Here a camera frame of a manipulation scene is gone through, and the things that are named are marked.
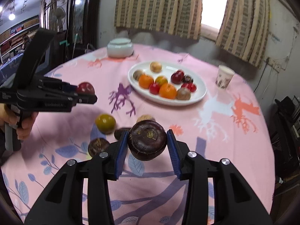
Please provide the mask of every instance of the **ceiling light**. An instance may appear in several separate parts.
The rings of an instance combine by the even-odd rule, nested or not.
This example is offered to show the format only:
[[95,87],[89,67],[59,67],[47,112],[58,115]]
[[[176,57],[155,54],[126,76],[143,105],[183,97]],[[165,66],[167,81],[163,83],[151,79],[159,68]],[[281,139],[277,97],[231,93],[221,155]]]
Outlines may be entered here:
[[16,16],[15,16],[13,13],[11,13],[11,14],[9,15],[9,17],[8,17],[8,18],[9,18],[9,20],[14,20],[14,19],[15,19],[15,17],[16,17]]

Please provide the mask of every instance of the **paper cup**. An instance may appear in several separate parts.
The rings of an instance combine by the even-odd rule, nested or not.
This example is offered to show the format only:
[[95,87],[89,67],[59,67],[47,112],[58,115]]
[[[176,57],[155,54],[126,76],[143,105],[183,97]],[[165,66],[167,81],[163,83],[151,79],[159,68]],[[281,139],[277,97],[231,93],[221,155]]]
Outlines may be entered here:
[[231,68],[220,65],[216,78],[216,85],[221,89],[226,89],[234,74],[235,72]]

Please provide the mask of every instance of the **plate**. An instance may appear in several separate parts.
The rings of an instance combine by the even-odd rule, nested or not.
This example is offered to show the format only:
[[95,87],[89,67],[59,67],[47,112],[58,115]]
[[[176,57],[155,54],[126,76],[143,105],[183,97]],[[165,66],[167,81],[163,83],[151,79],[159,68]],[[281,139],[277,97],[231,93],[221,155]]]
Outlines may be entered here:
[[[135,64],[128,71],[128,74],[127,74],[127,78],[128,78],[129,83],[131,84],[131,86],[145,98],[147,98],[151,101],[154,101],[156,103],[160,103],[160,104],[167,105],[167,106],[187,106],[187,105],[191,105],[191,104],[194,104],[194,103],[200,101],[205,96],[205,94],[207,92],[205,82],[201,79],[201,77],[199,75],[194,73],[192,70],[190,70],[186,67],[183,67],[180,64],[172,64],[172,63],[168,63],[168,62],[156,61],[156,62],[161,63],[162,70],[160,73],[154,73],[150,70],[151,62],[153,62],[153,61],[145,61],[145,62]],[[133,73],[136,70],[142,70],[145,74],[151,75],[154,78],[154,80],[158,76],[161,76],[161,75],[165,76],[165,77],[167,77],[169,84],[172,84],[171,83],[171,75],[179,69],[182,69],[185,74],[189,74],[194,79],[194,84],[197,86],[197,90],[191,94],[191,98],[189,100],[170,100],[170,99],[162,98],[159,95],[153,95],[149,92],[148,89],[141,88],[139,86],[138,81],[136,81],[133,78]],[[177,90],[181,87],[181,84],[180,85],[172,84],[172,85],[174,85]]]

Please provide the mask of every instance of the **red fruit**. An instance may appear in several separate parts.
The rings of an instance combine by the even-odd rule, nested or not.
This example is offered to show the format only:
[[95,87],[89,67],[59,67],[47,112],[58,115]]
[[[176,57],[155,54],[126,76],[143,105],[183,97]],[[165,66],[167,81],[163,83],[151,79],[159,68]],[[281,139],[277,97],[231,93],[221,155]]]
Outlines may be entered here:
[[76,92],[79,94],[95,95],[95,89],[89,82],[82,82],[77,86]]
[[177,74],[177,73],[173,73],[171,76],[171,82],[175,85],[180,85],[181,84],[181,80],[182,80],[182,76]]
[[158,95],[160,89],[160,85],[158,83],[152,83],[149,87],[149,91],[153,95]]
[[189,83],[187,88],[190,90],[190,92],[195,92],[197,89],[197,86],[194,85],[193,83]]
[[180,69],[176,73],[182,76],[182,78],[185,76],[185,73]]
[[181,88],[187,88],[188,87],[188,83],[183,83],[182,85],[181,85]]

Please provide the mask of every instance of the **orange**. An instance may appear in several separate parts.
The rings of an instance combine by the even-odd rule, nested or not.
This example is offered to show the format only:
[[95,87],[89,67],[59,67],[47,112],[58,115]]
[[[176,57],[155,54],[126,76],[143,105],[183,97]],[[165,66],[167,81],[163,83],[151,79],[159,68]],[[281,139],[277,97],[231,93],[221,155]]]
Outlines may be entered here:
[[173,85],[163,84],[159,89],[159,95],[163,98],[175,99],[177,95],[177,90]]
[[168,80],[165,76],[158,76],[155,80],[155,83],[158,83],[159,86],[164,85],[165,83],[168,83]]
[[150,85],[154,83],[154,79],[150,75],[141,75],[139,78],[139,86],[143,89],[149,89]]

